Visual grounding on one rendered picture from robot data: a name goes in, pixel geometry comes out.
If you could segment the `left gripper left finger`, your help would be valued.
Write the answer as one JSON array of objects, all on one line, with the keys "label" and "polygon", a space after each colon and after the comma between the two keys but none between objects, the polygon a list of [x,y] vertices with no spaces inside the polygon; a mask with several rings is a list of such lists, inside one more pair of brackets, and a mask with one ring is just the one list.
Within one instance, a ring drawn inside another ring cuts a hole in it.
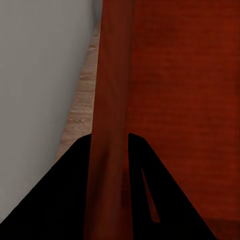
[{"label": "left gripper left finger", "polygon": [[83,240],[91,136],[79,138],[0,223],[0,240]]}]

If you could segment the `storage box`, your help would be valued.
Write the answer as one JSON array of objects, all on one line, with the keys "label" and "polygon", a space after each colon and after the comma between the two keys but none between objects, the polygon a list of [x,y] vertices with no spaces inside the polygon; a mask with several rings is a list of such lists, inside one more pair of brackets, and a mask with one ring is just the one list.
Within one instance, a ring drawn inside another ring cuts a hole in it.
[{"label": "storage box", "polygon": [[130,133],[240,240],[240,0],[103,0],[82,240],[134,240]]}]

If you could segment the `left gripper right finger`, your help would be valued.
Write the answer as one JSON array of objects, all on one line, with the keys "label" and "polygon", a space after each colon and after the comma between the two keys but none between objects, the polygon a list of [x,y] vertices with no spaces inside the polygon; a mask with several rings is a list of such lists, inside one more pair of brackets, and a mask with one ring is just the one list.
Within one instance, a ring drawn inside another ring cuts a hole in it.
[{"label": "left gripper right finger", "polygon": [[[128,135],[133,240],[217,240],[165,165],[139,135]],[[161,223],[152,221],[143,173]]]}]

